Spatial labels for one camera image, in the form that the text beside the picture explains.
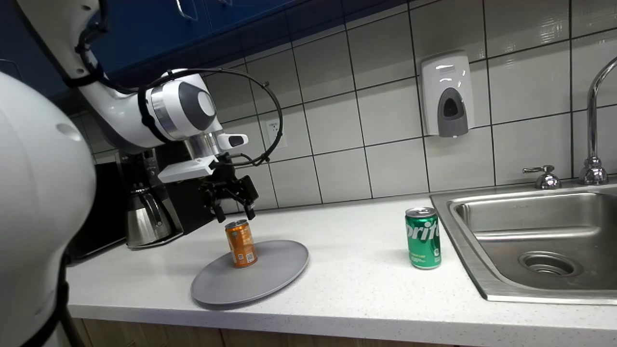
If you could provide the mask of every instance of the sink basin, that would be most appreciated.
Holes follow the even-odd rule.
[[[617,186],[434,197],[488,301],[617,305]]]

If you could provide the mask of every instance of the kitchen counter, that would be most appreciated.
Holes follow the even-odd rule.
[[[212,222],[150,251],[116,247],[68,272],[75,319],[455,346],[617,346],[617,307],[488,303],[442,228],[444,263],[415,270],[403,214],[428,199],[260,213],[255,241],[309,247],[307,272],[282,294],[233,311],[191,301],[193,278],[228,253]]]

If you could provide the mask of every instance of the green soda can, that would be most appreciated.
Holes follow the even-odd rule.
[[[434,209],[405,211],[409,261],[415,268],[432,270],[442,265],[440,224]]]

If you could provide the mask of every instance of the white tile wall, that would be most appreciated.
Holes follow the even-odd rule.
[[[364,149],[314,159],[324,203],[370,199]]]
[[[285,107],[272,162],[241,170],[256,184],[256,209],[517,184],[530,180],[523,168],[540,164],[578,176],[586,118],[571,112],[586,108],[592,78],[617,56],[617,2],[571,0],[571,8],[569,0],[415,0],[226,64],[268,81]],[[480,128],[422,139],[415,66],[453,51],[471,56]],[[278,128],[268,99],[233,78],[208,85],[226,132],[247,134],[243,153],[258,157]],[[617,74],[600,89],[600,105],[611,107],[600,112],[600,155],[617,172]],[[91,118],[77,126],[96,157],[110,157]]]
[[[488,54],[507,54],[569,37],[569,0],[486,2]]]
[[[497,186],[532,182],[523,168],[551,164],[559,178],[571,178],[571,116],[540,118],[496,128]]]

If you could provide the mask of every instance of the white soap dispenser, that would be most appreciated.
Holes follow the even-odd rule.
[[[422,105],[430,137],[459,137],[474,128],[476,110],[467,54],[422,62]]]

